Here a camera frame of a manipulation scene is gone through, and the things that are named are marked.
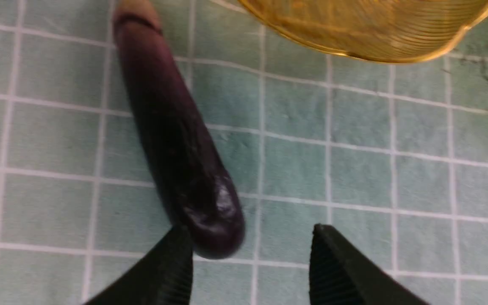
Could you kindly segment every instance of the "purple eggplant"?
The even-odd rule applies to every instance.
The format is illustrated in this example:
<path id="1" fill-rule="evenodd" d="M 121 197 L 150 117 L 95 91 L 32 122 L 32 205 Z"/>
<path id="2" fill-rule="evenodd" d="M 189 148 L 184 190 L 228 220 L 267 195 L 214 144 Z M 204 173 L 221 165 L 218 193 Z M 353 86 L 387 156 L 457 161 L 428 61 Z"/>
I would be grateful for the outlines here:
<path id="1" fill-rule="evenodd" d="M 242 208 L 157 13 L 148 0 L 122 0 L 113 25 L 130 108 L 165 210 L 188 228 L 198 254 L 228 257 L 244 239 Z"/>

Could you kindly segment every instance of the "golden strainer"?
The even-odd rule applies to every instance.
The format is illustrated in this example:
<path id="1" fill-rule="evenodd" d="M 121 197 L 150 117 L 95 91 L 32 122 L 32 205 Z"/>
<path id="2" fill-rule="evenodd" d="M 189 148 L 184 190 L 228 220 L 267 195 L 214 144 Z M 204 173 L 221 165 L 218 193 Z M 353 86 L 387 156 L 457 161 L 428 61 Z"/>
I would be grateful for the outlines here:
<path id="1" fill-rule="evenodd" d="M 488 0 L 240 0 L 281 35 L 321 52 L 419 62 L 449 52 Z"/>

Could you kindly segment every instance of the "grout line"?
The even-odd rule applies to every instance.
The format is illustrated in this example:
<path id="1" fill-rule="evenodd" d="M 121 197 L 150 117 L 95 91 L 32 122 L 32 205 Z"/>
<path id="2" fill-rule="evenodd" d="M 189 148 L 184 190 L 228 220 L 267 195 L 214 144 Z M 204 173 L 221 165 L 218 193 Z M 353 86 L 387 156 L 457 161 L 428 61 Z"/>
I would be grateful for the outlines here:
<path id="1" fill-rule="evenodd" d="M 445 78 L 445 101 L 451 105 L 451 64 L 449 57 L 444 56 L 444 78 Z M 447 109 L 447 150 L 451 160 L 449 162 L 449 202 L 451 204 L 451 243 L 453 246 L 453 262 L 455 263 L 455 305 L 461 304 L 461 282 L 460 282 L 460 249 L 459 249 L 459 228 L 457 223 L 457 186 L 455 178 L 455 148 L 453 145 L 453 110 Z"/>
<path id="2" fill-rule="evenodd" d="M 327 83 L 333 83 L 333 61 L 329 54 L 325 55 L 327 62 Z M 333 89 L 326 88 L 327 94 L 325 95 L 327 101 L 325 103 L 327 111 L 325 118 L 325 198 L 327 202 L 333 201 L 333 194 L 331 192 L 331 129 L 333 121 Z M 327 207 L 327 223 L 333 224 L 333 208 Z"/>
<path id="3" fill-rule="evenodd" d="M 42 246 L 42 245 L 28 245 L 28 244 L 16 244 L 16 243 L 0 243 L 0 249 L 54 253 L 54 254 L 64 254 L 64 255 L 86 255 L 87 254 L 86 249 L 50 247 L 50 246 Z M 126 252 L 126 251 L 111 251 L 111 250 L 94 250 L 92 251 L 92 254 L 94 256 L 101 256 L 101 257 L 122 257 L 122 258 L 137 258 L 137 259 L 140 259 L 145 255 L 145 253 L 141 253 L 141 252 Z M 215 264 L 219 264 L 219 263 L 241 264 L 241 265 L 251 265 L 251 266 L 253 266 L 255 263 L 254 259 L 240 259 L 240 258 L 211 260 L 211 259 L 194 256 L 193 260 L 195 262 L 210 262 Z M 258 260 L 257 264 L 260 266 L 308 269 L 308 264 L 299 264 L 299 263 L 290 263 L 290 262 Z M 384 271 L 389 274 L 392 273 L 392 270 L 384 270 Z M 450 279 L 461 279 L 461 280 L 488 281 L 488 276 L 486 275 L 473 275 L 473 274 L 457 275 L 457 274 L 448 274 L 448 273 L 441 273 L 441 272 L 411 272 L 405 270 L 399 270 L 397 273 L 399 274 L 399 276 L 412 276 L 412 277 L 420 277 L 420 278 L 450 278 Z"/>
<path id="4" fill-rule="evenodd" d="M 188 27 L 188 89 L 193 93 L 193 63 L 195 62 L 195 16 L 197 14 L 197 0 L 189 0 Z"/>
<path id="5" fill-rule="evenodd" d="M 108 95 L 110 90 L 110 76 L 111 76 L 111 54 L 112 48 L 112 11 L 114 11 L 114 0 L 108 2 L 107 14 L 107 33 L 106 33 L 106 47 L 105 47 L 105 62 L 103 66 L 103 94 L 101 97 L 101 110 L 106 110 L 108 107 Z M 91 196 L 91 206 L 89 209 L 89 227 L 86 245 L 86 258 L 84 262 L 83 286 L 82 286 L 82 301 L 85 302 L 89 298 L 92 269 L 93 269 L 93 249 L 95 248 L 95 230 L 97 229 L 97 212 L 99 210 L 99 197 L 101 193 L 102 175 L 103 175 L 103 158 L 105 149 L 105 132 L 106 132 L 106 114 L 100 114 L 99 127 L 97 130 L 97 152 L 95 154 L 95 178 L 93 181 L 93 195 Z"/>
<path id="6" fill-rule="evenodd" d="M 397 77 L 397 70 L 394 65 L 389 66 L 389 93 L 393 94 L 395 91 L 395 79 Z M 394 98 L 389 98 L 389 118 L 391 122 L 391 206 L 393 212 L 391 213 L 391 264 L 393 267 L 392 276 L 397 277 L 399 271 L 399 232 L 398 232 L 398 183 L 397 183 L 397 106 Z"/>
<path id="7" fill-rule="evenodd" d="M 10 81 L 8 82 L 8 96 L 13 97 L 16 93 L 16 86 L 19 77 L 20 49 L 22 47 L 22 24 L 25 14 L 26 0 L 18 1 L 18 16 L 16 19 L 16 31 L 14 34 L 14 47 L 12 50 L 12 66 L 10 71 Z M 4 169 L 7 164 L 8 143 L 12 124 L 12 113 L 14 111 L 14 101 L 12 98 L 7 100 L 5 117 L 3 120 L 3 131 L 0 144 L 0 237 L 3 216 L 3 204 L 5 201 L 6 174 Z"/>
<path id="8" fill-rule="evenodd" d="M 215 3 L 219 6 L 223 6 L 224 8 L 227 8 L 229 10 L 237 11 L 237 12 L 242 12 L 244 14 L 247 14 L 248 11 L 246 11 L 243 7 L 236 6 L 235 4 L 225 2 L 224 0 L 210 0 L 210 2 Z"/>
<path id="9" fill-rule="evenodd" d="M 255 213 L 255 248 L 253 252 L 253 267 L 252 267 L 252 289 L 250 292 L 250 305 L 257 305 L 257 291 L 258 291 L 258 273 L 259 273 L 259 249 L 261 244 L 261 206 L 263 201 L 261 196 L 263 195 L 263 176 L 265 174 L 265 65 L 266 65 L 266 52 L 265 52 L 265 37 L 266 28 L 264 25 L 259 27 L 259 54 L 260 54 L 260 71 L 259 75 L 259 176 L 257 191 L 259 200 L 257 201 L 257 211 Z"/>

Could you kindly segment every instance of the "eggplant skin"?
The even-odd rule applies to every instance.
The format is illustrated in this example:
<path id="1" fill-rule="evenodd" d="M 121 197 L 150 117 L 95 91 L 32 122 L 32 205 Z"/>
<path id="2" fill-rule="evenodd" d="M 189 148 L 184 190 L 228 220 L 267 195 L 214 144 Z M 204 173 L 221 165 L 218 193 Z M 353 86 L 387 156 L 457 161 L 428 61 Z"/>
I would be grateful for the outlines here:
<path id="1" fill-rule="evenodd" d="M 225 258 L 244 240 L 242 208 L 150 9 L 120 6 L 114 14 L 130 108 L 171 221 L 188 227 L 199 255 Z"/>

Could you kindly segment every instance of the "eggplant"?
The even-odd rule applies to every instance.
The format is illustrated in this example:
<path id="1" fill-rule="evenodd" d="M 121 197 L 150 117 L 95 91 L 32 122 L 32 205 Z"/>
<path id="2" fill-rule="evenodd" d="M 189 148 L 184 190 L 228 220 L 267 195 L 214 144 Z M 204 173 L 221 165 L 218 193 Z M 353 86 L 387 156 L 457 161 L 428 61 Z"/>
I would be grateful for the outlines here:
<path id="1" fill-rule="evenodd" d="M 148 166 L 174 224 L 196 252 L 225 258 L 244 240 L 236 188 L 178 71 L 148 0 L 122 0 L 114 41 Z"/>

